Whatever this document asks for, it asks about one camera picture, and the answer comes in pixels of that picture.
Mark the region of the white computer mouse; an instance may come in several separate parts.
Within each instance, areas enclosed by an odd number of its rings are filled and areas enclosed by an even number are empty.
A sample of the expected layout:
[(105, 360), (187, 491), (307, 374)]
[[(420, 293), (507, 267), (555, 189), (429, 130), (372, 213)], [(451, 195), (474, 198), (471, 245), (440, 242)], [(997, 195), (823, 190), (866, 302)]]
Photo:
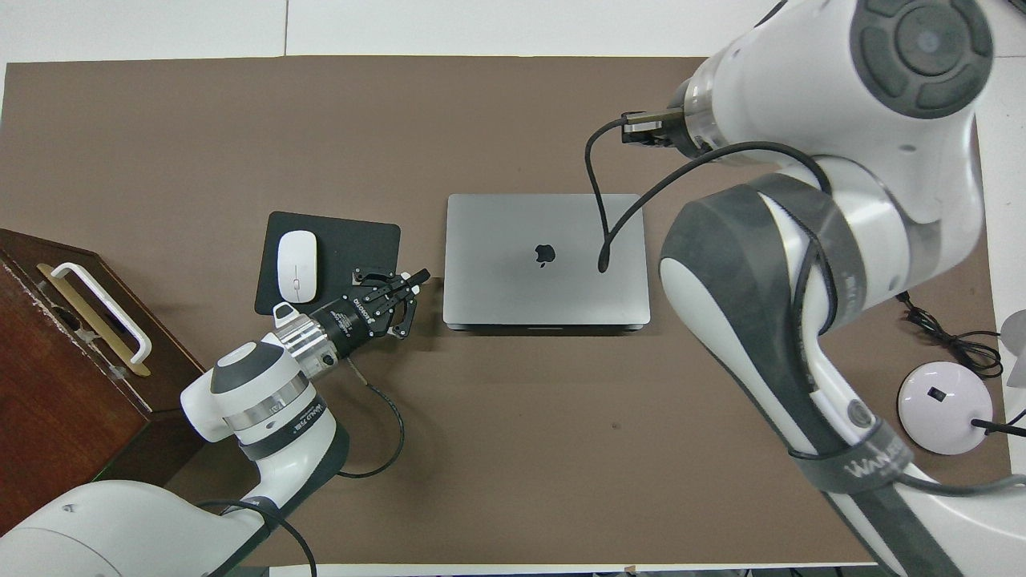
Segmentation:
[(280, 237), (276, 255), (277, 291), (293, 304), (307, 304), (317, 296), (317, 237), (307, 230), (293, 230)]

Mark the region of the grey laptop with apple logo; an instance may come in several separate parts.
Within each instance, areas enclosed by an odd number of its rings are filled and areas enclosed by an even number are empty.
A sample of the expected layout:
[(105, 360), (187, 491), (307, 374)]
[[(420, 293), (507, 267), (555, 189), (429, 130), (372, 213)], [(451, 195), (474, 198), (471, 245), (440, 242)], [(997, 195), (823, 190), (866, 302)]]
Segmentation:
[(452, 194), (446, 204), (442, 318), (453, 331), (638, 331), (652, 320), (644, 219), (604, 244), (633, 194)]

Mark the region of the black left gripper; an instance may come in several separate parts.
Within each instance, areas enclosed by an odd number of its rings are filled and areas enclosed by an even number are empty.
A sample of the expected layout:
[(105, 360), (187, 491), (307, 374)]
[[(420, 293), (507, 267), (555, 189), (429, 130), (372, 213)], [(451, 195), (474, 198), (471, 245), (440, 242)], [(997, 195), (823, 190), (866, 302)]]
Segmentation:
[(408, 337), (413, 326), (418, 291), (431, 278), (429, 271), (421, 269), (408, 273), (387, 268), (355, 268), (352, 278), (355, 286), (399, 292), (394, 297), (387, 296), (384, 291), (344, 295), (312, 311), (312, 321), (327, 336), (337, 357), (349, 357), (374, 337), (389, 332), (393, 337)]

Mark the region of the brown table mat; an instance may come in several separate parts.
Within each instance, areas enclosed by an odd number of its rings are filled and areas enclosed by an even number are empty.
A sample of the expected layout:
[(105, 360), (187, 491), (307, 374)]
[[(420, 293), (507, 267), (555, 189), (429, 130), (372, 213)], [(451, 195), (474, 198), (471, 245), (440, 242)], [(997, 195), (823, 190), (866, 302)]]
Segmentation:
[(320, 563), (802, 565), (869, 555), (666, 300), (703, 167), (644, 208), (652, 322), (625, 336), (481, 336), (441, 318), (453, 193), (583, 193), (589, 134), (667, 103), (696, 57), (290, 56), (9, 65), (0, 228), (96, 252), (198, 359), (253, 310), (271, 211), (400, 227), (432, 272), (413, 332), (356, 366), (406, 420), (382, 474), (292, 523)]

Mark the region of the black mouse pad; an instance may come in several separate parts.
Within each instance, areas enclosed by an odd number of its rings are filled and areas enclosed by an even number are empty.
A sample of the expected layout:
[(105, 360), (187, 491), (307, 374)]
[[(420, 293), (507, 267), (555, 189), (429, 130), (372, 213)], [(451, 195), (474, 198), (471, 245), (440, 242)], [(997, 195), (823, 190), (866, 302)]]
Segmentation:
[(311, 303), (293, 304), (300, 312), (312, 312), (341, 298), (353, 284), (355, 268), (387, 268), (395, 271), (401, 238), (399, 226), (368, 220), (345, 220), (304, 213), (272, 211), (269, 216), (253, 309), (269, 315), (286, 302), (276, 281), (278, 240), (293, 230), (307, 230), (317, 237), (318, 288)]

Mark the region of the white desk lamp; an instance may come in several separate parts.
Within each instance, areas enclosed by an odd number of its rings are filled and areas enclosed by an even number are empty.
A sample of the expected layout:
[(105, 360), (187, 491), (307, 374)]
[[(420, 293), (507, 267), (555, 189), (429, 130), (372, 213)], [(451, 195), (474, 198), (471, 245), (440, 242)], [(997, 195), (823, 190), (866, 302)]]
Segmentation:
[(981, 339), (1000, 333), (952, 333), (916, 305), (906, 318), (953, 359), (917, 366), (905, 377), (895, 402), (905, 434), (928, 452), (945, 456), (971, 452), (990, 434), (1026, 439), (1026, 409), (1008, 423), (996, 422), (996, 407), (985, 384), (1003, 376), (1004, 364), (1000, 351)]

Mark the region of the dark brown wooden box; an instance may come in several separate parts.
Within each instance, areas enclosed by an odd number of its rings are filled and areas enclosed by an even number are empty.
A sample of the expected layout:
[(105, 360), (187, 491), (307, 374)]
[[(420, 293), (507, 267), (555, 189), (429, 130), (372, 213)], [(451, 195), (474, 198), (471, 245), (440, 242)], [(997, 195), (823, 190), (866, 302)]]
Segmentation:
[[(151, 339), (139, 377), (36, 265), (84, 266)], [(67, 281), (135, 340), (74, 275)], [(0, 228), (0, 535), (82, 483), (162, 485), (201, 448), (180, 392), (201, 366), (94, 252)]]

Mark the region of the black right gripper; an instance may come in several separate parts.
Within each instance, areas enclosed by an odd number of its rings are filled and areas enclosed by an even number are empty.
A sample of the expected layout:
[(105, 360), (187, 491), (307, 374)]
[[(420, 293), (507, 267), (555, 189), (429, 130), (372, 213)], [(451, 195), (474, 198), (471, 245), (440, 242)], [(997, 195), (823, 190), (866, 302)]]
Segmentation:
[(693, 150), (688, 125), (683, 120), (657, 120), (637, 124), (637, 136), (642, 146), (676, 147), (678, 150)]

